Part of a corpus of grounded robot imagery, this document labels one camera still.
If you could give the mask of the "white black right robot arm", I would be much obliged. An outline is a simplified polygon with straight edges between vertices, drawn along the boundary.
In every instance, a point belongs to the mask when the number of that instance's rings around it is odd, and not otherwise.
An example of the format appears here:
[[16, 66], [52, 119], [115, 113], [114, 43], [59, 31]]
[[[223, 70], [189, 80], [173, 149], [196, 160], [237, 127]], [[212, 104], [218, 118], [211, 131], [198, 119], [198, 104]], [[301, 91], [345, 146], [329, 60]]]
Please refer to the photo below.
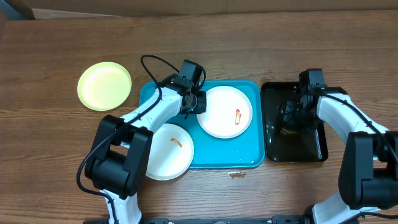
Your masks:
[[397, 133], [372, 121], [342, 88], [300, 87], [276, 112], [287, 134], [327, 123], [345, 144], [338, 191], [311, 208], [307, 223], [356, 223], [397, 205]]

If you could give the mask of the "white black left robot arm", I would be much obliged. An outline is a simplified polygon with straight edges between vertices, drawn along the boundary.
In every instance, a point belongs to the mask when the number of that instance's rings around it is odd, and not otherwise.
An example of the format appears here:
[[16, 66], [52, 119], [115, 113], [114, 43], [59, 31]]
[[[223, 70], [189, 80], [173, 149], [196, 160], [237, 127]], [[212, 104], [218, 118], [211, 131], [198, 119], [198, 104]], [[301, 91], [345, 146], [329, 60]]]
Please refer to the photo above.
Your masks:
[[90, 152], [76, 173], [78, 187], [104, 197], [106, 223], [140, 223], [137, 193], [149, 163], [153, 135], [170, 118], [204, 113], [203, 75], [172, 74], [155, 84], [154, 94], [122, 118], [107, 115], [99, 123]]

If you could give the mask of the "yellow plate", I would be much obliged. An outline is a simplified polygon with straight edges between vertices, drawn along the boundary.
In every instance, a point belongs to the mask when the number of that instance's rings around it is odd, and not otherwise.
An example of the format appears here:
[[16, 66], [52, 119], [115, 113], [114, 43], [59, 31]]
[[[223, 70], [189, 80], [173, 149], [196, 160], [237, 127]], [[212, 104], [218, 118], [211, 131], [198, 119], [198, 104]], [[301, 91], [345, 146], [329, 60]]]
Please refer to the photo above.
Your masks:
[[77, 84], [78, 98], [95, 111], [108, 111], [121, 106], [132, 89], [129, 72], [115, 62], [100, 62], [87, 68]]

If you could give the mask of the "white plate with red ring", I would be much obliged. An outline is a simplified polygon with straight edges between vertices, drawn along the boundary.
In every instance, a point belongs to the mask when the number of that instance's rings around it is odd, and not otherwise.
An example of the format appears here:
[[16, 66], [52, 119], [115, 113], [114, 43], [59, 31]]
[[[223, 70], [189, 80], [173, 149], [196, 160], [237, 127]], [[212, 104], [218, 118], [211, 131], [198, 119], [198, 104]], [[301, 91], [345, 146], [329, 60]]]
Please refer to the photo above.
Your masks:
[[216, 86], [206, 91], [206, 111], [197, 115], [202, 129], [213, 137], [234, 138], [251, 124], [253, 108], [249, 98], [231, 86]]

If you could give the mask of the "green yellow sponge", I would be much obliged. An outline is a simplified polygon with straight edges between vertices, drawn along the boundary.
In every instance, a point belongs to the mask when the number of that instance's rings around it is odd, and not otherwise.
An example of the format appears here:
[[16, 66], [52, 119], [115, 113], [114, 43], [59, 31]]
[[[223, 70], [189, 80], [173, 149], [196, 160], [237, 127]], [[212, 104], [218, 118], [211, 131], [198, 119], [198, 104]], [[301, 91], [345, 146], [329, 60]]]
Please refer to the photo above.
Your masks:
[[280, 131], [281, 131], [281, 133], [284, 133], [284, 134], [297, 134], [297, 130], [294, 130], [294, 129], [282, 128]]

